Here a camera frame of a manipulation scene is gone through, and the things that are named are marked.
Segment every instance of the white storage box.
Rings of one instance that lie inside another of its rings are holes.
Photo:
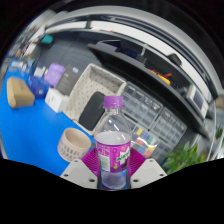
[[[49,88],[45,103],[56,113],[61,113],[68,104],[69,97],[62,95],[57,89]]]
[[[97,65],[89,64],[75,84],[64,114],[89,135],[93,135],[95,128],[93,131],[88,131],[78,122],[91,96],[95,92],[101,92],[105,96],[120,96],[125,86],[126,82],[123,79]]]

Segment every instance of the blue surface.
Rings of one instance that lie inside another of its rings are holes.
[[[69,165],[57,152],[60,137],[68,127],[82,129],[63,113],[56,114],[44,99],[35,99],[33,106],[11,109],[6,89],[11,76],[22,78],[20,71],[7,71],[0,97],[0,131],[8,159],[60,176]]]

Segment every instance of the white tray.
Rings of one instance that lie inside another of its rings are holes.
[[[89,135],[93,135],[95,128],[93,131],[88,131],[78,123],[90,98],[97,91],[105,96],[120,96],[125,86],[126,82],[123,79],[95,64],[89,64],[75,84],[70,94],[68,105],[64,110],[64,114]]]

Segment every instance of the plastic water bottle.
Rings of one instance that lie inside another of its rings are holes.
[[[112,190],[125,187],[127,160],[130,156],[131,129],[122,107],[122,96],[105,96],[105,112],[95,131],[102,184]]]

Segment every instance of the wire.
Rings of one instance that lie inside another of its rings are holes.
[[[215,133],[216,133],[216,106],[215,106],[215,100],[213,101],[213,105],[214,105],[214,134],[213,134],[212,144],[211,144],[211,147],[210,147],[209,154],[208,154],[206,162],[208,162],[209,157],[211,155],[211,151],[212,151],[212,147],[213,147],[213,143],[214,143],[214,139],[215,139]]]

